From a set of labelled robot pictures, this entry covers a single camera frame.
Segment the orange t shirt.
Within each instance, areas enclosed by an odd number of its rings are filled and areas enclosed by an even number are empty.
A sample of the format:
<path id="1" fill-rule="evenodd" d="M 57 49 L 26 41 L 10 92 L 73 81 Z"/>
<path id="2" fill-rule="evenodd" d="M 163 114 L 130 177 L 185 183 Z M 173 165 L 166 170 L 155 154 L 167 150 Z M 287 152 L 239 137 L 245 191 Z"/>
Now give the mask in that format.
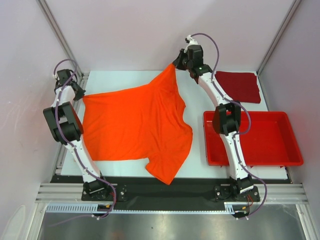
<path id="1" fill-rule="evenodd" d="M 148 84 L 87 95 L 83 103 L 83 138 L 92 160 L 148 159 L 146 170 L 172 183 L 193 141 L 174 65 Z"/>

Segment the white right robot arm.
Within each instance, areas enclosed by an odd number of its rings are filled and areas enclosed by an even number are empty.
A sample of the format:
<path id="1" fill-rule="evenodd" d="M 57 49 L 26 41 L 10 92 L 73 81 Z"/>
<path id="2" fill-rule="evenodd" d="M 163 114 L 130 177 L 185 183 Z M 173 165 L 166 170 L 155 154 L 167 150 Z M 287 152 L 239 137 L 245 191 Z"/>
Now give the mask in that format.
<path id="1" fill-rule="evenodd" d="M 199 44 L 182 48 L 173 65 L 178 70 L 188 71 L 190 77 L 204 89 L 215 107 L 212 126 L 219 134 L 226 150 L 231 196 L 237 201 L 242 201 L 244 198 L 252 200 L 258 192 L 255 190 L 253 176 L 245 163 L 240 143 L 242 105 L 232 100 L 220 86 L 214 71 L 204 63 L 204 51 Z"/>

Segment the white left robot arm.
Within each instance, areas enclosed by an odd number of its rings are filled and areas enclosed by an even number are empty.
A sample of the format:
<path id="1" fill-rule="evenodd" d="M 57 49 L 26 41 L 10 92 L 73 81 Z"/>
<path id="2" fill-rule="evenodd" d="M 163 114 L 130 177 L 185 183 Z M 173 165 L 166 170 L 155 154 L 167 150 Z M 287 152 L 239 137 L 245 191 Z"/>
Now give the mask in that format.
<path id="1" fill-rule="evenodd" d="M 73 102 L 85 95 L 78 85 L 75 72 L 70 69 L 55 71 L 55 99 L 43 110 L 44 118 L 54 140 L 61 143 L 73 156 L 80 168 L 83 180 L 83 201 L 116 200 L 116 190 L 103 177 L 93 162 L 83 140 L 83 125 L 73 107 Z"/>

